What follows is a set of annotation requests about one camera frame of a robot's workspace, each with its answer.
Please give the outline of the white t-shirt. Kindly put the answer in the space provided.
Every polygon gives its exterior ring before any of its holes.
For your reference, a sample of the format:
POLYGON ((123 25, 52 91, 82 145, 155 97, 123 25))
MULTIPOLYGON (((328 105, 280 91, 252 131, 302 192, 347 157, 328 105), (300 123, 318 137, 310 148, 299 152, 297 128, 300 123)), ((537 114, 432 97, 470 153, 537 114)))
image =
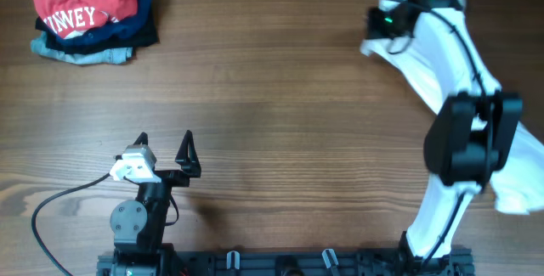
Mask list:
MULTIPOLYGON (((464 12, 453 8, 433 11, 443 15, 460 30, 469 51, 475 55, 476 68, 483 77, 486 92, 494 93, 496 89, 502 89, 499 81, 485 67, 468 34, 464 12)), ((467 55, 459 51, 461 43, 454 42, 458 40, 450 31, 446 30, 443 22, 429 13, 423 13, 416 22, 415 45, 408 47, 404 55, 387 54, 384 39, 366 39, 360 50, 365 55, 378 54, 399 69, 423 102, 437 115, 448 95, 481 91, 477 82, 472 80, 467 55)), ((455 200, 439 200, 437 204, 430 201, 439 199, 438 176, 431 172, 431 178, 436 183, 431 184, 432 191, 426 191, 418 214, 437 217, 439 213, 436 211, 444 210, 447 206, 453 209, 455 200)), ((490 185, 496 195, 495 209, 501 213, 529 215, 534 211, 543 211, 543 144, 522 123, 517 125, 506 165, 492 174, 490 185)))

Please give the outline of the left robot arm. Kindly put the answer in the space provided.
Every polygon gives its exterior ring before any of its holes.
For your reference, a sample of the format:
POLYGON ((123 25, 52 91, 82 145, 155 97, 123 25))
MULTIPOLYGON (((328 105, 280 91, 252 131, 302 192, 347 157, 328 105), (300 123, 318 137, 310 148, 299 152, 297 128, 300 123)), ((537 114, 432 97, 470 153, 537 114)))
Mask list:
POLYGON ((97 263, 98 275, 187 275, 189 272, 173 245, 162 242, 165 228, 175 222, 167 220, 167 211, 177 204, 172 189, 186 188, 192 178, 201 176, 193 133, 185 132, 175 157, 178 169, 157 170, 148 135, 137 140, 116 157, 110 175, 138 186, 135 199, 120 203, 110 215, 114 233, 114 252, 97 263))

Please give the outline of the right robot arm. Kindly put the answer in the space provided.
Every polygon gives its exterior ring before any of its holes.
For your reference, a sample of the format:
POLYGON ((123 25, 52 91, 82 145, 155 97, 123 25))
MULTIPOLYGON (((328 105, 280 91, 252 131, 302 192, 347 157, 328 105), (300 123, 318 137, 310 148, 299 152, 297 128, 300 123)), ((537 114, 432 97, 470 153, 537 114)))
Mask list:
POLYGON ((382 52, 403 72, 426 64, 439 87, 423 145, 428 186, 394 271, 438 275, 454 266, 451 242, 465 210, 507 164, 523 103, 485 75, 465 23, 467 0, 378 1, 362 51, 382 52))

